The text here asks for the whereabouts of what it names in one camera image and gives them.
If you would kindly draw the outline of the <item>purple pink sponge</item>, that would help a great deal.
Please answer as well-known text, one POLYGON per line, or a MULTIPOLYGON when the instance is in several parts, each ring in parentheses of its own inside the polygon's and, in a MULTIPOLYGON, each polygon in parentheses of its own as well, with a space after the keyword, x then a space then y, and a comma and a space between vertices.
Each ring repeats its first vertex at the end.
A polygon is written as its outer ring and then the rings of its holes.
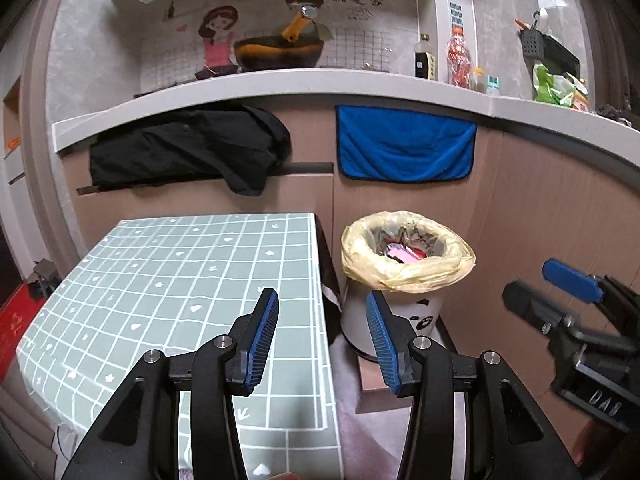
POLYGON ((384 255, 402 264, 417 263, 427 257, 427 254, 422 249, 401 243, 387 244, 384 249, 384 255))

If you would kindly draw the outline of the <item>green grid tablecloth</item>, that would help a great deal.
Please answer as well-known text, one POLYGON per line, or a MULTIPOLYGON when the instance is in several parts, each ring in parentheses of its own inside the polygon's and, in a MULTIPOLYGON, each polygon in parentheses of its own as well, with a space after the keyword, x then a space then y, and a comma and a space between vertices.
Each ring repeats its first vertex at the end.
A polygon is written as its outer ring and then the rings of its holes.
POLYGON ((342 478, 310 212, 119 222, 24 333, 16 356, 26 390, 48 419, 82 436, 144 352, 201 347, 268 287, 280 306, 269 358, 254 393, 234 401, 247 473, 342 478))

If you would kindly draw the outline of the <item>blue towel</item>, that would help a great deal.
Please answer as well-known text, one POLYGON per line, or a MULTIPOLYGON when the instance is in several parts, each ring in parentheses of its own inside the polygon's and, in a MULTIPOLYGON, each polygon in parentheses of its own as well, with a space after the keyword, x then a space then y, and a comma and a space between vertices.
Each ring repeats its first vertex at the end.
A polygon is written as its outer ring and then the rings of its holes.
POLYGON ((336 160, 358 181, 419 184, 463 180, 474 164, 477 124, 388 107, 339 105, 336 160))

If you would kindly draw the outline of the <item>black jacket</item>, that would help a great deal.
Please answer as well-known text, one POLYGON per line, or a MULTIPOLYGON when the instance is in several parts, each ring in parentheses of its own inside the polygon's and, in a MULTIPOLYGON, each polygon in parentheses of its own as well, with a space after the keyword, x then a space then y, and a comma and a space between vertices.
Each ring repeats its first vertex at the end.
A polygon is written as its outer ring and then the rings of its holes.
POLYGON ((291 152, 291 133, 268 110, 206 105, 100 133, 89 148, 89 171, 99 191, 224 180, 231 192, 255 197, 291 152))

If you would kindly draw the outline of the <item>green plastic bag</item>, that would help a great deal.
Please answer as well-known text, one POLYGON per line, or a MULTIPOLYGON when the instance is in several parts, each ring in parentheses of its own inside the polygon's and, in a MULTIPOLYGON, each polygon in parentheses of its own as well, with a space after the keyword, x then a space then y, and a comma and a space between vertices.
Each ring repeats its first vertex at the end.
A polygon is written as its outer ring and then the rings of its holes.
POLYGON ((535 101, 571 107, 576 87, 574 82, 563 75, 555 75, 548 71, 547 66, 536 63, 533 67, 533 87, 535 101))

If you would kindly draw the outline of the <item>small teal timer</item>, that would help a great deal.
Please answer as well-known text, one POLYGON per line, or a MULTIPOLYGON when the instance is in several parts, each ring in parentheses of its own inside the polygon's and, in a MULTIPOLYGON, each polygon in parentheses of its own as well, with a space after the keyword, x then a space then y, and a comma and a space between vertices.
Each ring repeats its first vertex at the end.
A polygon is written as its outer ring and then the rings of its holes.
POLYGON ((494 75, 486 77, 486 94, 488 96, 500 96, 500 79, 494 75))

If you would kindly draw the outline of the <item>black utensil rack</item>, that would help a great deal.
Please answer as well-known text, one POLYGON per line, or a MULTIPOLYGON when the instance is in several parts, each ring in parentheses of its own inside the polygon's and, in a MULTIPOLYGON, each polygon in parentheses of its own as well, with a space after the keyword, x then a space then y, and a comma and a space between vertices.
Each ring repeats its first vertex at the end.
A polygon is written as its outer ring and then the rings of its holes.
POLYGON ((514 20, 518 25, 523 58, 532 62, 541 62, 555 73, 570 74, 580 78, 582 66, 579 58, 559 40, 546 33, 548 19, 547 9, 539 8, 532 14, 530 23, 519 18, 514 20))

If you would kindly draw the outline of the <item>red orange-capped bottle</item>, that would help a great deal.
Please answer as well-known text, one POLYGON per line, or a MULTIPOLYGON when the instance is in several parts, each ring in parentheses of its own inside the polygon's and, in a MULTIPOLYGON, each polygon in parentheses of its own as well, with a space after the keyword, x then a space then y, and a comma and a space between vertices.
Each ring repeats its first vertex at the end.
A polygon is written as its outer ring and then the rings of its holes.
POLYGON ((447 44, 448 82, 459 88, 470 88, 471 55, 463 28, 454 26, 447 44))

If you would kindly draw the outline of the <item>dark sauce bottle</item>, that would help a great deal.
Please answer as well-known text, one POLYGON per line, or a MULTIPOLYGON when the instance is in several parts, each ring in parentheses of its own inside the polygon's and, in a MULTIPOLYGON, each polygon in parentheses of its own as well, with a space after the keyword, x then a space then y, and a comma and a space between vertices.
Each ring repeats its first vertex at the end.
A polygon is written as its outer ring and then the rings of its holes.
POLYGON ((414 46, 414 76, 426 80, 437 79, 436 56, 427 34, 421 34, 414 46))

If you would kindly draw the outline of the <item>black orange wok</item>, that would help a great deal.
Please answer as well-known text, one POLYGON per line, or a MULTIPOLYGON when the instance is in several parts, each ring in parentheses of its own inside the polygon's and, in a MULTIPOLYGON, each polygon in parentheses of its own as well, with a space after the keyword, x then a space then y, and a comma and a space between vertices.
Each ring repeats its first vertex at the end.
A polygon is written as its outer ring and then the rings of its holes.
POLYGON ((302 6, 279 35, 247 38, 234 44, 234 56, 243 72, 314 68, 322 55, 324 41, 304 35, 304 28, 318 15, 315 6, 302 6))

